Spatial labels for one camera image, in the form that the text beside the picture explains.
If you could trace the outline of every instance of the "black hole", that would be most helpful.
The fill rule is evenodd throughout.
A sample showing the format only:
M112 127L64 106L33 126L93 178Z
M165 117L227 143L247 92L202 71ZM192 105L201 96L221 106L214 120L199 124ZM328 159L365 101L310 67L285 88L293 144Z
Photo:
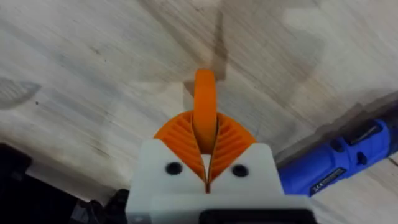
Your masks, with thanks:
M363 154L363 152L358 152L356 154L356 158L358 160L358 165L362 164L362 165L366 165L368 163L368 158L366 158L365 154Z
M169 175L179 175L182 172L182 166L179 162L171 162L167 164L166 172Z
M232 173L236 177L245 177L249 175L248 168L242 164L238 164L232 167Z

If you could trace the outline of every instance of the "ridged surface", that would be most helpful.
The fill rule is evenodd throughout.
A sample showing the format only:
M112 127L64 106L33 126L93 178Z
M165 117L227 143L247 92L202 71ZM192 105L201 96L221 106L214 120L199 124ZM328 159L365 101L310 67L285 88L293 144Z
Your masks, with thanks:
M251 144L254 137L233 119L218 113L218 133L211 157L209 183L217 178Z
M192 129L192 111L184 112L166 123L155 135L204 182L205 167Z

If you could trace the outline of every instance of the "plywood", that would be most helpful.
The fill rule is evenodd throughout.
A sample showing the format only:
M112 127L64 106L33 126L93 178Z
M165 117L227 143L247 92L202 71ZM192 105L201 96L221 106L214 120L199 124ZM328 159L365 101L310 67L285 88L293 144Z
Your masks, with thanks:
M33 156L32 175L106 200L129 187L141 142L192 107L195 70L211 68L218 109L284 161L396 99L397 10L395 0L4 0L0 136ZM382 161L317 195L320 222L396 222L397 169Z

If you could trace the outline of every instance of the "screw hole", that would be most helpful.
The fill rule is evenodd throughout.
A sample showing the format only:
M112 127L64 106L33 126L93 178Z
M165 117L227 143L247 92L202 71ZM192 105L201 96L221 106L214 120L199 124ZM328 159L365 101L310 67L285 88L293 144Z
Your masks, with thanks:
M246 166L244 166L242 164L237 164L232 167L232 173L236 177L245 177L245 176L249 175L249 170Z
M182 172L182 165L179 162L171 162L166 165L166 173L169 175L179 175Z

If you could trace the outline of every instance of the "dark stain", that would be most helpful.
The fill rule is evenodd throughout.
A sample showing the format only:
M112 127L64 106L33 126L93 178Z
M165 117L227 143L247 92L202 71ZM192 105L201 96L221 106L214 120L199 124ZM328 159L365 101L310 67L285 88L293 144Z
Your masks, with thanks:
M210 69L215 73L216 82L225 80L226 66L228 63L228 50L225 46L223 25L223 13L218 10L216 19L216 30L214 34L215 38L213 45L213 58L210 65ZM193 80L186 81L184 82L184 87L189 95L193 97L195 82ZM187 105L189 106L185 106L185 108L189 108L192 103L188 102Z
M398 167L398 162L397 161L395 161L395 160L393 160L391 158L388 158L388 161L390 161L390 163L393 164L394 166Z
M95 153L97 153L99 156L109 159L111 156L106 151L104 151L104 150L100 149L99 147L97 147L97 145L100 145L100 144L95 144L95 145L91 146L93 151Z
M96 49L95 47L88 47L92 52L94 52L96 55L101 55L101 52L98 50L98 49Z

